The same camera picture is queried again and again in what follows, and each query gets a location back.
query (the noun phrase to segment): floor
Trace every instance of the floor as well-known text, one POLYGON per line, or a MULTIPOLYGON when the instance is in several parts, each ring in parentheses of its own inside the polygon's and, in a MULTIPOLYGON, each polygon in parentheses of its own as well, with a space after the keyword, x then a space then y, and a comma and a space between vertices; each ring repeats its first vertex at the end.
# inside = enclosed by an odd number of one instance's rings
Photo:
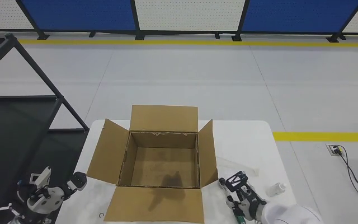
MULTIPOLYGON (((272 40, 270 36, 245 38, 272 40)), ((274 41, 287 40, 276 37, 274 41)), ((297 41, 326 40, 310 37, 297 41)), ((132 104, 158 104, 198 106, 201 120, 265 120, 274 132, 358 132, 358 48, 25 48, 88 125, 103 118, 130 119, 132 104)), ((0 95, 36 94, 51 91, 12 50, 0 61, 0 95)), ((52 127, 78 126, 62 108, 52 127)), ((338 143, 347 149, 350 165, 358 172, 358 143, 338 143)), ((317 210, 326 224, 356 223, 358 195, 343 161, 330 156, 325 144, 277 142, 298 203, 317 210)))

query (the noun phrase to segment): power outlet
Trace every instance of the power outlet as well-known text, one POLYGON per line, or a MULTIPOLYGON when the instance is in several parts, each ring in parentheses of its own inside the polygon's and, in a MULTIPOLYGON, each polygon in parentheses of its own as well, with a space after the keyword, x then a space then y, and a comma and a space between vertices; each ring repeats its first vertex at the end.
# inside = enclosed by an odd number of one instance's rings
MULTIPOLYGON (((336 144, 326 144, 327 149, 331 156, 339 156, 339 154, 335 153, 335 149, 337 148, 336 144)), ((343 152, 341 147, 338 147, 338 149, 342 152, 342 156, 345 156, 345 152, 343 152)))

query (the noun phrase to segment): white bottle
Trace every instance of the white bottle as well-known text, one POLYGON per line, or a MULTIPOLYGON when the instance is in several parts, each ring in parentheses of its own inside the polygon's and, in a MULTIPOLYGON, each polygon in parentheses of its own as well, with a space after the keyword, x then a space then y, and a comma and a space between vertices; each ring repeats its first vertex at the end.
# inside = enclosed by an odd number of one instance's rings
POLYGON ((269 197, 274 197, 276 195, 279 195, 279 194, 282 194, 283 192, 285 192, 286 187, 287 187, 287 184, 278 182, 275 185, 267 188, 266 194, 269 197))

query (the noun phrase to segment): open cardboard box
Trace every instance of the open cardboard box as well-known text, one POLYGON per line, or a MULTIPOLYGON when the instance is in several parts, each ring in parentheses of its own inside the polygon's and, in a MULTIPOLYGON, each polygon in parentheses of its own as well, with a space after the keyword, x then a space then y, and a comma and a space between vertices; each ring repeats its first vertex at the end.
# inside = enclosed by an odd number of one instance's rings
POLYGON ((218 179, 213 121, 197 108, 133 106, 130 129, 106 119, 87 176, 116 184, 105 221, 204 223, 201 188, 218 179))

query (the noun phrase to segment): yellow stripe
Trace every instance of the yellow stripe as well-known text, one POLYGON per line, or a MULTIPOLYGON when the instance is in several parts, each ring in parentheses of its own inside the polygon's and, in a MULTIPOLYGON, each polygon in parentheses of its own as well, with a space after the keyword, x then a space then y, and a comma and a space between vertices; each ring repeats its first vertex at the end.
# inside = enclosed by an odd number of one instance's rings
POLYGON ((358 133, 273 132, 278 142, 358 142, 358 133))
POLYGON ((21 44, 115 44, 115 45, 244 45, 244 46, 298 46, 298 47, 339 47, 357 48, 358 43, 308 43, 308 42, 266 42, 266 41, 200 41, 200 40, 19 40, 21 44))

